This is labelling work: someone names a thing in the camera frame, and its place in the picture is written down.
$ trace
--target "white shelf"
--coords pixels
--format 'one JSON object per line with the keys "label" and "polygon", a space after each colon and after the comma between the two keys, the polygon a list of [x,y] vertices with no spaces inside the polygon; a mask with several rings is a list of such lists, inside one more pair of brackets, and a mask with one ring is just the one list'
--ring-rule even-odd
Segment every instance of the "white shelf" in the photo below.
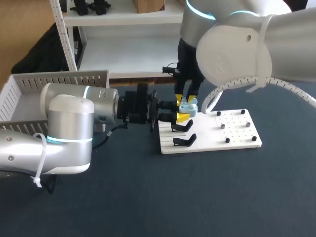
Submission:
{"label": "white shelf", "polygon": [[178,62],[179,37],[89,39],[80,71],[107,69],[110,78],[166,77],[162,67]]}
{"label": "white shelf", "polygon": [[184,6],[178,0],[167,1],[164,11],[138,14],[132,0],[111,1],[112,6],[105,15],[98,16],[89,12],[79,16],[75,11],[68,11],[64,17],[67,27],[71,26],[118,26],[181,23]]}

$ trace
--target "white spiral cable wrap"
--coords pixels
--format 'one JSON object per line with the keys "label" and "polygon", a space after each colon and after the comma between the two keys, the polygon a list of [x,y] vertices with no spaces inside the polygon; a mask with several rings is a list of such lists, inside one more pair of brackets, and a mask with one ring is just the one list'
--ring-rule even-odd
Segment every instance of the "white spiral cable wrap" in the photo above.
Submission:
{"label": "white spiral cable wrap", "polygon": [[[202,112],[204,114],[211,112],[214,109],[215,105],[217,104],[224,90],[236,89],[236,88],[244,87],[247,85],[255,84],[257,80],[258,80],[257,77],[239,78],[231,82],[225,83],[224,85],[216,88],[204,99],[203,104],[202,104]],[[307,103],[312,105],[314,108],[316,108],[316,99],[311,97],[308,93],[296,87],[295,85],[288,83],[286,81],[277,79],[277,78],[266,78],[266,83],[287,89],[291,91],[292,93],[301,97],[303,100],[305,100]]]}

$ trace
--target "yellow object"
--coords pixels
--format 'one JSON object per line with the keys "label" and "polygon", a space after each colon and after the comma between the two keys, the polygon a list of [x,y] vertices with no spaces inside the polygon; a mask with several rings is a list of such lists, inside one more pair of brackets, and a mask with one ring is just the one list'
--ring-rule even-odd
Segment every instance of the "yellow object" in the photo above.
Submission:
{"label": "yellow object", "polygon": [[182,99],[182,95],[176,94],[177,101],[180,103]]}
{"label": "yellow object", "polygon": [[189,103],[191,100],[193,100],[195,97],[196,97],[195,95],[190,95],[190,96],[189,96],[188,103]]}
{"label": "yellow object", "polygon": [[184,122],[190,118],[189,114],[177,113],[177,123]]}

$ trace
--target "wall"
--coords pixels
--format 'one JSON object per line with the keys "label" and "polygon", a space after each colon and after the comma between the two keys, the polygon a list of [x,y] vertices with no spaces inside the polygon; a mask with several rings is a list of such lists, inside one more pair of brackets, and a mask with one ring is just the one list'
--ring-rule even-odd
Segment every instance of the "wall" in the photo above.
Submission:
{"label": "wall", "polygon": [[49,0],[0,0],[0,88],[21,60],[54,23]]}

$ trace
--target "pegboard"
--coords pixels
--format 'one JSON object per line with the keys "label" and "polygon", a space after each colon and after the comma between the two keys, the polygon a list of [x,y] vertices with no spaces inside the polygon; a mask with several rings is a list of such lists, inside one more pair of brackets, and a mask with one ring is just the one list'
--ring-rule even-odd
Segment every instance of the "pegboard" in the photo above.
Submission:
{"label": "pegboard", "polygon": [[[220,116],[217,115],[217,111],[208,114],[198,113],[192,118],[194,124],[188,132],[172,132],[170,123],[159,122],[161,152],[176,154],[261,147],[262,142],[249,111],[244,110],[244,114],[241,111],[221,111]],[[197,139],[191,147],[174,146],[173,138],[188,140],[194,133]]]}

